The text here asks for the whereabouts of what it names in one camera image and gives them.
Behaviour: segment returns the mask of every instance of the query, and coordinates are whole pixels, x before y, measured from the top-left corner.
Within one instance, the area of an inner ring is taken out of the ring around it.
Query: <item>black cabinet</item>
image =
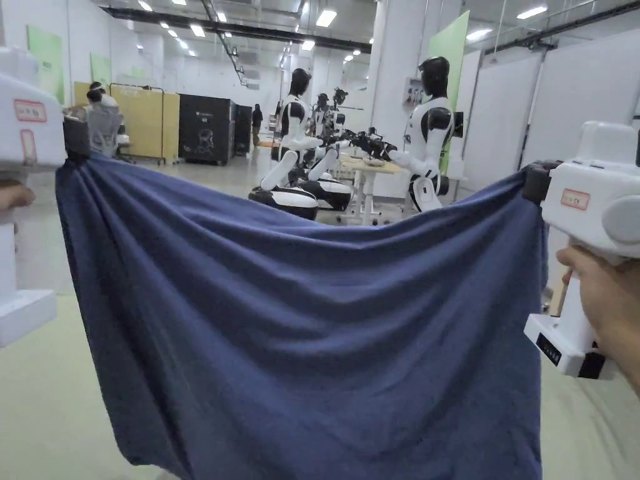
[[[236,155],[246,155],[251,149],[253,108],[236,105]]]
[[[180,95],[178,155],[187,162],[226,165],[234,156],[236,104]]]

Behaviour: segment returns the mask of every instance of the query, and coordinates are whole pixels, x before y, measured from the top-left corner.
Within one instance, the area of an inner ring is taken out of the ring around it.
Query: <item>floor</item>
[[[268,155],[261,148],[225,168],[159,169],[246,196],[267,172]],[[30,183],[38,199],[17,215],[19,283],[54,289],[59,316],[0,351],[0,479],[172,480],[157,468],[128,465],[118,452],[73,293],[52,176]],[[391,215],[395,207],[387,208]],[[640,478],[640,403],[625,381],[578,382],[544,366],[545,479]]]

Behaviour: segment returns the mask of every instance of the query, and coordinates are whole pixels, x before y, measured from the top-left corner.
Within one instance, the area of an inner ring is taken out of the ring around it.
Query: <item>black ceiling beam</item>
[[[110,8],[102,9],[116,19],[133,20],[134,22],[154,23],[166,22],[174,28],[191,29],[194,19],[181,15],[171,15],[169,13],[145,12],[133,8]],[[252,27],[249,25],[239,25],[223,22],[209,21],[203,25],[205,31],[210,33],[230,32],[237,36],[256,38],[258,40],[275,40],[277,42],[294,42],[302,44],[305,40],[313,40],[316,47],[325,47],[335,50],[351,51],[360,50],[362,53],[371,53],[371,45],[363,42],[352,42],[351,40],[341,40],[340,38],[329,38],[327,36],[306,35],[291,31],[276,30],[272,28]]]
[[[638,9],[640,9],[640,0],[635,0],[629,3],[625,3],[624,5],[615,6],[614,8],[610,8],[608,10],[603,10],[602,12],[594,13],[593,15],[589,15],[588,17],[574,20],[573,22],[567,22],[556,27],[541,30],[524,38],[519,38],[518,40],[506,42],[502,45],[498,45],[497,49],[487,48],[484,50],[484,54],[490,55],[494,52],[494,50],[500,52],[502,50],[514,47],[530,47],[532,45],[536,45],[539,40],[542,40],[543,38],[546,38],[548,36],[558,35],[559,33],[564,33],[568,30],[584,27],[585,25],[590,25],[601,20],[617,17],[618,15],[624,15],[625,13],[632,12]]]

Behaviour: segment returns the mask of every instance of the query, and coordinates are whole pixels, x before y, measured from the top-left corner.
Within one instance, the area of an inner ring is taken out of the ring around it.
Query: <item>white table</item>
[[[362,203],[364,201],[364,213],[362,225],[371,225],[371,212],[373,211],[373,186],[377,174],[393,175],[403,172],[403,169],[393,163],[385,163],[382,166],[367,165],[363,159],[354,158],[346,154],[340,155],[340,163],[356,172],[360,172],[360,179],[356,187],[356,205],[354,218],[359,220]]]

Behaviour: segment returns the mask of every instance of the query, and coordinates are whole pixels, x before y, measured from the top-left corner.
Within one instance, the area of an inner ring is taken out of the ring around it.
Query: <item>sticker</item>
[[[47,109],[40,102],[29,100],[14,100],[15,117],[20,122],[34,122],[45,124],[47,122]]]
[[[31,130],[22,130],[20,132],[22,140],[22,151],[24,153],[24,165],[34,166],[38,164],[38,150],[36,149],[36,139]]]
[[[562,192],[562,200],[560,203],[578,210],[586,210],[589,206],[589,199],[591,195],[583,191],[564,189]]]

